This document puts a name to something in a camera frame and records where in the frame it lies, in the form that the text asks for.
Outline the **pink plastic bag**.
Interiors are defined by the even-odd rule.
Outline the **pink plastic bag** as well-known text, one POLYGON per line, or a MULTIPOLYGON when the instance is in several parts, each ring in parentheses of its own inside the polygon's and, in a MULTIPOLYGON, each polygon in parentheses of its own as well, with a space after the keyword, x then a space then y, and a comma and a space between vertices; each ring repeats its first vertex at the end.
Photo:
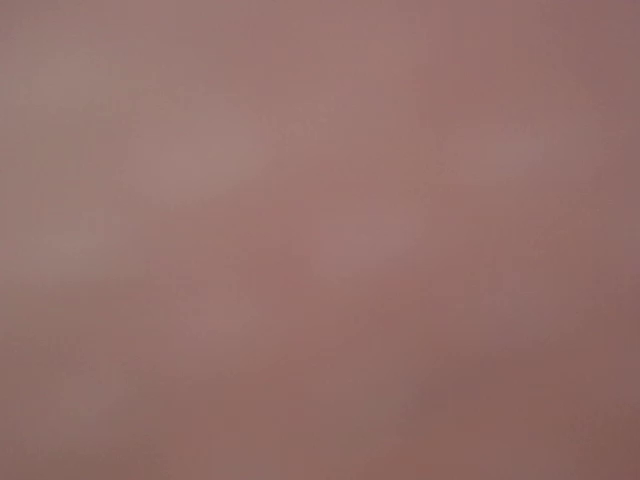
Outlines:
POLYGON ((635 1, 5 1, 5 479, 635 479, 635 1))

